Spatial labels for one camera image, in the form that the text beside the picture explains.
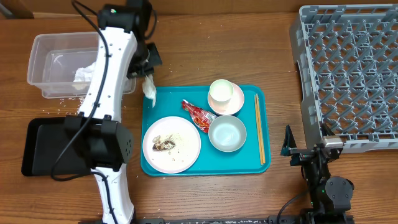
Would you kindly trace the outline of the red snack wrapper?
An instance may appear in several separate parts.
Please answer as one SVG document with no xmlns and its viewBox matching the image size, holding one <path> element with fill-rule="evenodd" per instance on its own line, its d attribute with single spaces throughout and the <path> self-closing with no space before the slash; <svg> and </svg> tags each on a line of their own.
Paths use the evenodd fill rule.
<svg viewBox="0 0 398 224">
<path fill-rule="evenodd" d="M 187 100 L 182 100 L 182 108 L 189 112 L 193 123 L 204 133 L 208 134 L 211 123 L 217 116 L 207 110 L 199 108 Z"/>
</svg>

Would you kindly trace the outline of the grey dishwasher rack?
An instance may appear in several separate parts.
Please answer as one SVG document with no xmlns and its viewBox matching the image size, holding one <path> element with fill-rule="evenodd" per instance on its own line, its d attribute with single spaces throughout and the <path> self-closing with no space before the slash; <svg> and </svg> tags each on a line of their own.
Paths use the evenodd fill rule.
<svg viewBox="0 0 398 224">
<path fill-rule="evenodd" d="M 345 153 L 397 148 L 397 5 L 306 5 L 289 30 L 307 146 L 326 134 Z"/>
</svg>

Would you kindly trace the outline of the large pink plate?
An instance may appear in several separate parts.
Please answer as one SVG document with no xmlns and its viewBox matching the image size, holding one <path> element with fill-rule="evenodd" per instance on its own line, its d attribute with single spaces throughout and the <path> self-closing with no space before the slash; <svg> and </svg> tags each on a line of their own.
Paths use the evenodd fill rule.
<svg viewBox="0 0 398 224">
<path fill-rule="evenodd" d="M 198 159 L 200 133 L 184 118 L 161 118 L 146 131 L 142 151 L 146 162 L 156 171 L 178 174 L 189 169 Z"/>
</svg>

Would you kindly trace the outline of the grey green bowl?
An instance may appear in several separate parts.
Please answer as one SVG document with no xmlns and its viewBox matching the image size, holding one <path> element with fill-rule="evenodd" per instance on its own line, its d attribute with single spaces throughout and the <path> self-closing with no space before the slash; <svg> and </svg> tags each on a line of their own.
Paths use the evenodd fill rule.
<svg viewBox="0 0 398 224">
<path fill-rule="evenodd" d="M 239 118 L 223 115 L 217 117 L 210 124 L 208 137 L 217 150 L 234 152 L 244 145 L 247 131 L 244 123 Z"/>
</svg>

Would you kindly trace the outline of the food scraps and rice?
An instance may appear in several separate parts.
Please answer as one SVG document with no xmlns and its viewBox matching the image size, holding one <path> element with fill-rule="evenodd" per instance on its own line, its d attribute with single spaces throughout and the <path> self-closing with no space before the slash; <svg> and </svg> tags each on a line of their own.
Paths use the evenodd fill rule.
<svg viewBox="0 0 398 224">
<path fill-rule="evenodd" d="M 152 152 L 162 159 L 176 161 L 185 154 L 185 140 L 179 133 L 162 134 L 152 140 Z"/>
</svg>

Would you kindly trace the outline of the light green cup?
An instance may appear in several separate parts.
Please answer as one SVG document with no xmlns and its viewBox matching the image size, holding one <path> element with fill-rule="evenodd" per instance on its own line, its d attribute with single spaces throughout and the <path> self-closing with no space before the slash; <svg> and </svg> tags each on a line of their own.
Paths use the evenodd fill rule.
<svg viewBox="0 0 398 224">
<path fill-rule="evenodd" d="M 211 98 L 219 104 L 227 104 L 232 99 L 234 87 L 225 79 L 215 80 L 209 89 Z"/>
</svg>

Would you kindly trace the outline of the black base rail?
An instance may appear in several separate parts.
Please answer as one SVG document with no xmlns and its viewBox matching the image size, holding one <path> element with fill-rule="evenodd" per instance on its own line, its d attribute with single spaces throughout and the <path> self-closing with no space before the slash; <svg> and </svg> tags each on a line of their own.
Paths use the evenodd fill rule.
<svg viewBox="0 0 398 224">
<path fill-rule="evenodd" d="M 165 220 L 163 218 L 141 218 L 136 219 L 137 224 L 309 224 L 314 221 L 304 220 L 300 216 L 282 215 L 279 220 L 277 216 L 267 218 L 220 218 L 220 219 L 186 219 Z"/>
</svg>

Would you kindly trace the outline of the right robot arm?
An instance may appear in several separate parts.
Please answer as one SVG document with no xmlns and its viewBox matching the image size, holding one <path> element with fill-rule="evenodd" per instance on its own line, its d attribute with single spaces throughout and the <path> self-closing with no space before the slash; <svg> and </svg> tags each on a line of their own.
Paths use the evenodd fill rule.
<svg viewBox="0 0 398 224">
<path fill-rule="evenodd" d="M 281 155 L 290 157 L 291 166 L 299 166 L 308 189 L 290 199 L 278 212 L 276 223 L 342 223 L 354 224 L 347 216 L 351 209 L 354 184 L 352 181 L 330 174 L 328 163 L 337 160 L 343 150 L 343 141 L 327 125 L 326 135 L 312 148 L 298 149 L 290 126 L 285 128 Z M 283 211 L 297 199 L 309 195 L 311 208 L 304 208 L 296 217 L 283 217 Z"/>
</svg>

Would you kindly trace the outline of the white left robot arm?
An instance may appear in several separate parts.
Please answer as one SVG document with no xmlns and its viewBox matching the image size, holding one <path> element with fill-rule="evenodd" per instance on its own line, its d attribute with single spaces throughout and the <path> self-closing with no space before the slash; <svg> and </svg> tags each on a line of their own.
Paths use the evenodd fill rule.
<svg viewBox="0 0 398 224">
<path fill-rule="evenodd" d="M 150 75 L 162 63 L 155 45 L 146 43 L 149 21 L 155 15 L 149 1 L 104 5 L 93 25 L 99 42 L 88 93 L 78 115 L 65 117 L 69 142 L 62 152 L 73 149 L 95 177 L 103 205 L 102 223 L 134 221 L 127 181 L 134 140 L 121 124 L 121 106 L 127 78 Z"/>
</svg>

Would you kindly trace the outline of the small pink saucer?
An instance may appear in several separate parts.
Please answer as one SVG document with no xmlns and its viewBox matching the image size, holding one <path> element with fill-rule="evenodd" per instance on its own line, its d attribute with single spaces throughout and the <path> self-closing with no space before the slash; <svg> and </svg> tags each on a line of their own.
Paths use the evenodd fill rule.
<svg viewBox="0 0 398 224">
<path fill-rule="evenodd" d="M 218 105 L 208 93 L 208 104 L 216 114 L 233 115 L 236 114 L 243 107 L 245 97 L 242 89 L 235 83 L 232 83 L 232 86 L 234 93 L 232 95 L 232 98 L 226 105 Z"/>
</svg>

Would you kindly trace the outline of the white tissue pile in bin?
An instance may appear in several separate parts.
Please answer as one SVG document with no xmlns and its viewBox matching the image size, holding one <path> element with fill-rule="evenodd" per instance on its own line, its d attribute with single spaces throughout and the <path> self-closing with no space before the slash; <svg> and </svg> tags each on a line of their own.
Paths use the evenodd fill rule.
<svg viewBox="0 0 398 224">
<path fill-rule="evenodd" d="M 86 88 L 85 82 L 90 83 L 92 76 L 95 72 L 96 62 L 93 62 L 91 65 L 87 67 L 78 68 L 75 73 L 75 78 L 73 81 L 73 87 L 76 90 L 83 90 Z"/>
</svg>

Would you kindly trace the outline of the black rectangular tray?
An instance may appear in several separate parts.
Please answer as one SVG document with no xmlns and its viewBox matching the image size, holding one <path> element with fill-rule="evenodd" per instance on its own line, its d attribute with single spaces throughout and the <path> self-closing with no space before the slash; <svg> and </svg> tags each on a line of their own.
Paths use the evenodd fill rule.
<svg viewBox="0 0 398 224">
<path fill-rule="evenodd" d="M 35 118 L 29 123 L 21 167 L 24 176 L 50 175 L 57 158 L 69 143 L 63 127 L 64 119 Z M 89 173 L 90 169 L 72 147 L 62 155 L 54 172 L 55 175 Z"/>
</svg>

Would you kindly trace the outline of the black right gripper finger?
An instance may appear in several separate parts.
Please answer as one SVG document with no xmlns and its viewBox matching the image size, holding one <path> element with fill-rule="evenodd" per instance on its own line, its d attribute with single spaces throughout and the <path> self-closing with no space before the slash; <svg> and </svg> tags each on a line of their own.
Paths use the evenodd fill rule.
<svg viewBox="0 0 398 224">
<path fill-rule="evenodd" d="M 291 156 L 291 151 L 297 150 L 297 145 L 295 143 L 294 136 L 292 134 L 292 130 L 289 125 L 285 127 L 285 138 L 284 143 L 281 149 L 281 156 Z"/>
<path fill-rule="evenodd" d="M 328 127 L 326 123 L 322 123 L 320 125 L 320 130 L 322 132 L 322 136 L 334 136 L 335 133 Z"/>
</svg>

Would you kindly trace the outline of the teal serving tray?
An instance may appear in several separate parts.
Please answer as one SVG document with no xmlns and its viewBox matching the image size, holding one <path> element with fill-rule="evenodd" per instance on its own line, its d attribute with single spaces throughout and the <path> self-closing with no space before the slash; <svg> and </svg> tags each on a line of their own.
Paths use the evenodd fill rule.
<svg viewBox="0 0 398 224">
<path fill-rule="evenodd" d="M 191 122 L 192 119 L 189 113 L 182 109 L 182 100 L 187 100 L 204 110 L 211 110 L 208 104 L 209 88 L 209 86 L 158 87 L 154 107 L 152 107 L 152 100 L 143 99 L 142 135 L 145 135 L 152 124 L 164 117 L 178 116 Z M 242 148 L 236 152 L 221 152 L 212 146 L 207 134 L 199 131 L 201 152 L 198 155 L 198 159 L 190 168 L 177 173 L 177 176 L 260 174 L 269 168 L 271 164 L 271 147 L 264 93 L 255 85 L 241 85 L 240 89 L 242 89 L 244 94 L 244 104 L 237 113 L 237 118 L 243 122 L 248 134 Z M 259 97 L 261 112 L 265 156 L 263 165 L 260 162 L 258 146 L 255 95 Z"/>
</svg>

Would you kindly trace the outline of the clear plastic waste bin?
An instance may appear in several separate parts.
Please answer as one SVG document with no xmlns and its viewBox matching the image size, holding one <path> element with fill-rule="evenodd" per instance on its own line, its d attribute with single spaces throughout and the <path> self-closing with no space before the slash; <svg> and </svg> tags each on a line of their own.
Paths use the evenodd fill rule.
<svg viewBox="0 0 398 224">
<path fill-rule="evenodd" d="M 30 53 L 27 82 L 40 88 L 47 99 L 86 96 L 90 83 L 76 90 L 75 73 L 96 62 L 98 49 L 103 46 L 97 32 L 40 34 Z"/>
</svg>

